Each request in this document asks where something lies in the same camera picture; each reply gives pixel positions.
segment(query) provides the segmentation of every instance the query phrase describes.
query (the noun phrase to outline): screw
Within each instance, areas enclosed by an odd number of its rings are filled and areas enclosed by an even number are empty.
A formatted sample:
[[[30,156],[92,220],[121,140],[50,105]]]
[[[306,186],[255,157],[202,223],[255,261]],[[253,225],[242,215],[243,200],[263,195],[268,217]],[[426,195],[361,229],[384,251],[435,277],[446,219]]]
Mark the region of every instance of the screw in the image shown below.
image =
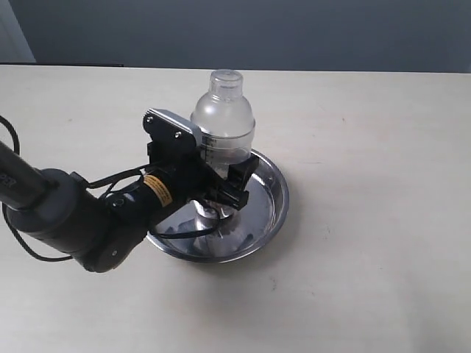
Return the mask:
[[[121,207],[124,205],[124,199],[117,199],[113,202],[113,207]]]

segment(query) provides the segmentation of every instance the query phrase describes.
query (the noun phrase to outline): warning label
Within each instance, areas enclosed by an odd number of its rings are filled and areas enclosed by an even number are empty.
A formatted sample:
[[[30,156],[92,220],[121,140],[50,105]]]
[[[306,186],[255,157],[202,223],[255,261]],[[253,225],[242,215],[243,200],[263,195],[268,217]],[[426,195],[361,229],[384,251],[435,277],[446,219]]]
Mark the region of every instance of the warning label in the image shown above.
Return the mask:
[[[144,184],[154,191],[163,207],[170,205],[173,201],[169,189],[156,176],[145,175]]]

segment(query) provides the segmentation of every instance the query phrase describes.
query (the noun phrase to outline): stainless steel bowl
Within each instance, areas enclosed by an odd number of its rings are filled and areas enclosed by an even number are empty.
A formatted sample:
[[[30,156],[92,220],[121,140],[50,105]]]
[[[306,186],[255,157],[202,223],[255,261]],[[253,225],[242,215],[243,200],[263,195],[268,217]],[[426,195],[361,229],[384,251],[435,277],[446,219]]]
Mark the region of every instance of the stainless steel bowl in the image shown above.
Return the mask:
[[[218,231],[194,239],[166,240],[153,235],[148,239],[163,252],[197,263],[226,263],[241,259],[264,247],[282,227],[289,208],[289,191],[277,166],[257,151],[260,165],[247,190],[249,202],[241,211],[223,220]],[[187,204],[155,227],[157,233],[180,233],[210,227],[211,220]]]

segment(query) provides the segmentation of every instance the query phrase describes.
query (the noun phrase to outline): clear plastic bottle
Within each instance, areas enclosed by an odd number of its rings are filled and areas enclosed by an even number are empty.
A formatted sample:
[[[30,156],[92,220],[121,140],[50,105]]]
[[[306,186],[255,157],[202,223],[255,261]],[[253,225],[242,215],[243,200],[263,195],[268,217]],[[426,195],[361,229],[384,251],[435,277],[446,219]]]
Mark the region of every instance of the clear plastic bottle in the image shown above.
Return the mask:
[[[255,119],[242,93],[243,81],[237,71],[213,71],[209,91],[191,114],[191,121],[204,134],[202,157],[223,178],[227,178],[230,164],[245,161],[252,151]],[[227,207],[220,210],[225,217]]]

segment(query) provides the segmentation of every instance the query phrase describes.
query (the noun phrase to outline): beige table surface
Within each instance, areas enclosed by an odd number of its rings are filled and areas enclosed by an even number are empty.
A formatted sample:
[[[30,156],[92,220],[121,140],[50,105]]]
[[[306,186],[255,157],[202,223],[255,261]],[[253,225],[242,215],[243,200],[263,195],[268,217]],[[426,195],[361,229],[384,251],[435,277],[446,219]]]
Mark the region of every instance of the beige table surface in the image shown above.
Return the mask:
[[[28,162],[93,180],[144,164],[146,109],[188,117],[208,74],[0,66],[0,114]],[[0,352],[471,352],[471,76],[243,74],[290,186],[278,236],[225,265],[145,241],[90,274],[2,221]]]

